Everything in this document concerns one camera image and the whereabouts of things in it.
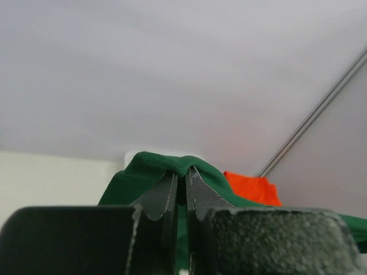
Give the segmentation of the dark green t shirt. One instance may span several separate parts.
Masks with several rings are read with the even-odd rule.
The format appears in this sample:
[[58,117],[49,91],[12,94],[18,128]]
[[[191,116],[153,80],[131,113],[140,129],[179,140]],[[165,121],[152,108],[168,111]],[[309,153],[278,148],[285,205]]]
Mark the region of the dark green t shirt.
[[[261,204],[260,201],[247,200],[237,196],[226,176],[208,162],[195,156],[166,156],[152,152],[137,153],[130,164],[117,172],[111,179],[98,205],[128,205],[149,191],[166,172],[185,177],[188,169],[195,166],[203,180],[235,207],[272,207],[275,204]],[[366,219],[342,215],[348,225],[359,252],[366,254]],[[178,207],[176,269],[189,269],[188,236],[186,230],[186,208]]]

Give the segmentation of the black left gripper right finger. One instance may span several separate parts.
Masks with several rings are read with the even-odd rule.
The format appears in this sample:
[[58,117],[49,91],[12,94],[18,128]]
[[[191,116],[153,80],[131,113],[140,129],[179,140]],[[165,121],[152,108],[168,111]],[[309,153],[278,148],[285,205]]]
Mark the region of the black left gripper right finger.
[[238,274],[234,206],[212,189],[198,169],[185,176],[190,274]]

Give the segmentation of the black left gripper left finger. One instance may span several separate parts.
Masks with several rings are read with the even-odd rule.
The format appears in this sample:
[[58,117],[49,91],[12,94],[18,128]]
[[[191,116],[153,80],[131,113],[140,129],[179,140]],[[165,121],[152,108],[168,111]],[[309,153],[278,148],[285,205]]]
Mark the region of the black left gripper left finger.
[[131,205],[138,221],[130,243],[131,274],[176,274],[178,175],[167,172]]

